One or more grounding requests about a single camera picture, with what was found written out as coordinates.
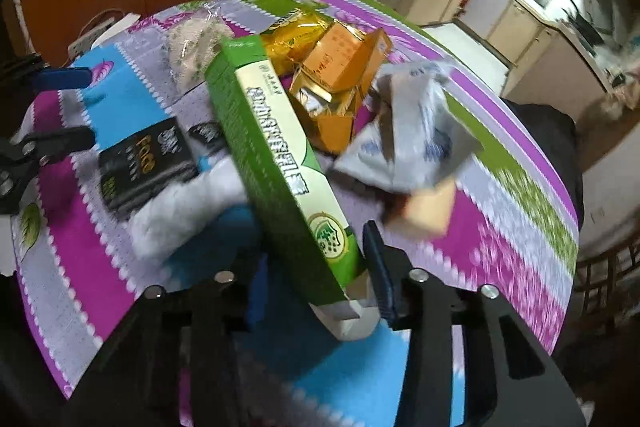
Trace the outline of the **gold foil wrapper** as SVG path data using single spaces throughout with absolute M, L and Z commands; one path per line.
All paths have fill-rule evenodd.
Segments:
M 352 68 L 324 75 L 303 66 L 296 70 L 288 97 L 314 147 L 334 155 L 346 150 L 373 77 L 373 72 L 355 72 Z

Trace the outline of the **white cloth bundle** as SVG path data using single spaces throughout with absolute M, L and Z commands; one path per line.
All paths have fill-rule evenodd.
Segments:
M 160 263 L 248 196 L 230 156 L 186 182 L 171 182 L 135 211 L 128 223 L 138 259 Z

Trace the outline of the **beige kitchen cabinets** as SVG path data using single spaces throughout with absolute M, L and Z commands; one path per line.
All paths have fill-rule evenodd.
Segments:
M 399 11 L 418 26 L 455 23 L 506 65 L 500 89 L 520 103 L 577 115 L 612 91 L 596 61 L 567 24 L 545 20 L 524 0 L 401 0 Z

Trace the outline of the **beige orange sponge block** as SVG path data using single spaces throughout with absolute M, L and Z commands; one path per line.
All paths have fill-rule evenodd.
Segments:
M 435 187 L 399 195 L 385 213 L 385 228 L 410 239 L 440 239 L 448 232 L 456 193 L 456 181 L 447 178 Z

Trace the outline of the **orange cardboard box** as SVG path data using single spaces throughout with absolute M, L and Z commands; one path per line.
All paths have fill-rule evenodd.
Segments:
M 322 90 L 340 93 L 370 82 L 392 46 L 383 28 L 363 34 L 334 20 L 299 69 Z

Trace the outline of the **green white carton box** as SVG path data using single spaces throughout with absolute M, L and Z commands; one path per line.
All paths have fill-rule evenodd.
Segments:
M 236 168 L 285 275 L 341 341 L 380 321 L 357 235 L 256 35 L 226 39 L 205 73 Z

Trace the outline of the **colourful striped tablecloth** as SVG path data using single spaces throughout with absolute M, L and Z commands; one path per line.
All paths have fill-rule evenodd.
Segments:
M 361 30 L 383 29 L 393 62 L 446 64 L 448 108 L 482 147 L 457 173 L 444 237 L 413 241 L 390 230 L 383 237 L 447 284 L 497 286 L 542 347 L 552 349 L 570 301 L 579 236 L 578 207 L 559 170 L 480 78 L 375 0 L 231 0 L 221 15 L 237 35 L 258 34 L 304 3 Z M 189 2 L 160 11 L 84 56 L 93 87 L 38 95 L 23 131 L 90 124 L 105 148 L 169 116 L 183 127 L 209 120 L 207 91 L 179 94 L 164 57 L 168 31 L 195 10 Z M 62 398 L 145 286 L 178 288 L 258 234 L 252 210 L 233 208 L 177 251 L 168 267 L 149 265 L 136 258 L 127 228 L 102 205 L 97 159 L 87 150 L 42 169 L 11 221 L 17 313 Z M 277 426 L 392 425 L 408 340 L 380 324 L 369 337 L 342 343 L 275 280 L 264 319 L 240 339 L 250 415 Z

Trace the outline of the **white power strip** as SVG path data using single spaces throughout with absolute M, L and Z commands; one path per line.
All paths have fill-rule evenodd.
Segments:
M 128 29 L 140 20 L 141 15 L 121 9 L 106 9 L 96 14 L 79 31 L 77 38 L 67 46 L 67 57 L 73 62 L 99 46 L 103 41 Z

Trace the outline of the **yellow foil snack bag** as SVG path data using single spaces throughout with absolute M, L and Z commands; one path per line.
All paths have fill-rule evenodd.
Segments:
M 289 76 L 333 23 L 309 8 L 295 8 L 260 34 L 265 52 L 279 77 Z

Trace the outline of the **white blue wet-wipes packet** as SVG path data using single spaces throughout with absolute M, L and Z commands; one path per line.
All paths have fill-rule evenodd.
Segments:
M 482 144 L 450 112 L 445 87 L 451 73 L 444 61 L 383 65 L 373 83 L 380 113 L 333 169 L 396 194 L 433 188 L 456 173 Z

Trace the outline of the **clear bag of crumbs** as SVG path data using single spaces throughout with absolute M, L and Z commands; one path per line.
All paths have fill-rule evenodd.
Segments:
M 234 38 L 217 3 L 204 4 L 168 31 L 167 60 L 179 94 L 198 87 L 222 44 Z

